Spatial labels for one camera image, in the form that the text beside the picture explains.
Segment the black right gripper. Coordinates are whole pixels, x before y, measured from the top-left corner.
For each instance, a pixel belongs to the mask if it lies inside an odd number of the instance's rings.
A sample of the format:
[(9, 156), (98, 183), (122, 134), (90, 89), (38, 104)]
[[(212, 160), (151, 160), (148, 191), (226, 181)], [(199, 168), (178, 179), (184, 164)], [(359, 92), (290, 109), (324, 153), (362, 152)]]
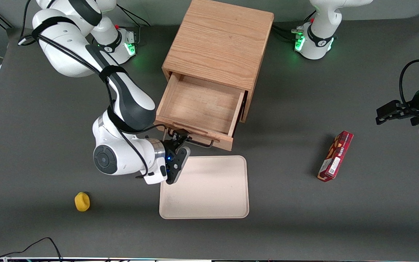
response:
[(176, 139), (163, 140), (165, 149), (165, 161), (179, 161), (179, 149), (188, 141), (188, 131), (185, 129), (176, 129), (172, 131), (172, 137)]

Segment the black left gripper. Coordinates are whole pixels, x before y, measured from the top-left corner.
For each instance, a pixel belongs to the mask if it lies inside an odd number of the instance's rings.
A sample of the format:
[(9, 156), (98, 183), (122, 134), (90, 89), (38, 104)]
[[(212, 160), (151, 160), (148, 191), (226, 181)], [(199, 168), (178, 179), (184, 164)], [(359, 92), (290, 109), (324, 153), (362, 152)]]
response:
[(403, 84), (400, 82), (400, 101), (390, 101), (384, 106), (377, 108), (376, 124), (379, 126), (387, 121), (401, 119), (405, 115), (410, 117), (412, 126), (419, 125), (419, 90), (414, 94), (412, 100), (406, 101), (403, 93)]

